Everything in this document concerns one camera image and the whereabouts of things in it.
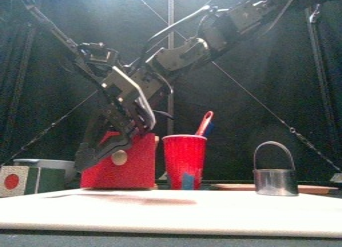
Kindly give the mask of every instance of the red circle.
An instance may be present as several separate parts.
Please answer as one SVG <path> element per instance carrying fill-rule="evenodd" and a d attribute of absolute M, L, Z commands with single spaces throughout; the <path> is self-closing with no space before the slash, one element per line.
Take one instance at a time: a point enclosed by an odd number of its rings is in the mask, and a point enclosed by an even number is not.
<path fill-rule="evenodd" d="M 8 176 L 5 177 L 5 182 L 4 182 L 4 184 L 5 184 L 5 188 L 9 189 L 9 190 L 13 189 L 13 188 L 16 188 L 17 185 L 19 185 L 19 176 L 17 176 L 16 174 L 8 175 Z"/>

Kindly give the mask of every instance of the red cup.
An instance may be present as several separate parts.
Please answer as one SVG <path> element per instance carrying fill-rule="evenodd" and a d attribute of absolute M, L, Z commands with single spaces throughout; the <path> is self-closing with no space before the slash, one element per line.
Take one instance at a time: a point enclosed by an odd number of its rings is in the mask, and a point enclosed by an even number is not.
<path fill-rule="evenodd" d="M 170 135 L 163 138 L 166 172 L 171 189 L 199 189 L 206 143 L 207 138 L 199 135 Z"/>

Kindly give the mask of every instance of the black backdrop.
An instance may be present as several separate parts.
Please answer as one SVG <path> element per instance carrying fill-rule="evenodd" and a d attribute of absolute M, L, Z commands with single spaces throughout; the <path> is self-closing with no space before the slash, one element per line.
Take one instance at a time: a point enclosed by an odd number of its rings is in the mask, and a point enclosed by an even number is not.
<path fill-rule="evenodd" d="M 207 2 L 227 8 L 243 1 L 247 0 L 175 0 L 175 21 Z M 63 47 L 47 33 L 37 31 L 23 90 L 19 93 L 17 111 L 15 115 L 11 114 L 13 91 L 8 90 L 13 90 L 23 54 L 13 54 L 9 48 L 24 47 L 25 42 L 20 41 L 19 37 L 25 31 L 20 30 L 20 27 L 24 30 L 32 29 L 23 20 L 16 23 L 16 17 L 24 17 L 17 11 L 9 11 L 11 24 L 5 25 L 7 31 L 1 32 L 1 42 L 7 43 L 7 46 L 1 45 L 1 53 L 12 56 L 7 61 L 1 81 L 1 136 L 8 135 L 5 133 L 9 127 L 5 126 L 13 123 L 3 159 L 9 157 L 93 91 L 93 86 L 72 69 Z M 104 42 L 120 52 L 123 60 L 129 63 L 139 56 L 147 39 L 167 26 L 168 0 L 41 0 L 41 11 L 76 43 Z M 335 172 L 333 167 L 298 141 L 279 119 L 296 129 L 338 166 L 342 165 L 338 138 L 331 139 L 331 131 L 335 130 L 331 127 L 337 124 L 337 130 L 341 128 L 338 97 L 342 28 L 338 12 L 341 13 L 339 3 L 330 2 L 323 7 L 319 24 L 329 73 L 329 95 L 333 100 L 333 124 L 325 113 L 305 11 L 286 13 L 279 24 L 266 35 L 244 42 L 222 56 L 215 64 L 206 65 L 176 82 L 174 132 L 194 133 L 204 113 L 208 110 L 215 113 L 215 127 L 207 143 L 206 179 L 251 180 L 252 153 L 256 146 L 268 140 L 279 141 L 290 149 L 299 180 L 330 179 Z M 194 36 L 196 25 L 198 21 L 178 29 L 175 46 L 182 44 L 184 38 Z M 8 31 L 16 31 L 16 38 Z M 239 85 L 252 93 L 254 98 Z M 72 160 L 96 103 L 95 97 L 19 157 Z M 166 109 L 166 102 L 160 103 L 159 109 Z M 167 134 L 167 122 L 160 116 L 156 119 L 155 133 L 163 137 Z M 163 171 L 163 148 L 159 145 L 156 177 Z"/>

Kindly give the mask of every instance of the metal cup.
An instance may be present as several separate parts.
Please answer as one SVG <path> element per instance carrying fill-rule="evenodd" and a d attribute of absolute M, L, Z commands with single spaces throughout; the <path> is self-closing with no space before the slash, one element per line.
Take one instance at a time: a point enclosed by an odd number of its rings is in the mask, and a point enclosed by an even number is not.
<path fill-rule="evenodd" d="M 258 169 L 256 154 L 264 145 L 278 146 L 288 157 L 291 169 Z M 298 184 L 295 176 L 295 167 L 291 153 L 284 145 L 275 141 L 262 143 L 254 152 L 254 184 L 255 191 L 260 195 L 295 196 L 298 195 Z"/>

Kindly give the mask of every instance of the table surface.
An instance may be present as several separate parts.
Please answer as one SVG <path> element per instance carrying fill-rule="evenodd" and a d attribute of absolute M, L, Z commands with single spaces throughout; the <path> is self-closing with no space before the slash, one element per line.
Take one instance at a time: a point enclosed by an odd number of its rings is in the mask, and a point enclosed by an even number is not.
<path fill-rule="evenodd" d="M 342 238 L 342 199 L 309 194 L 75 189 L 0 207 L 0 229 Z"/>

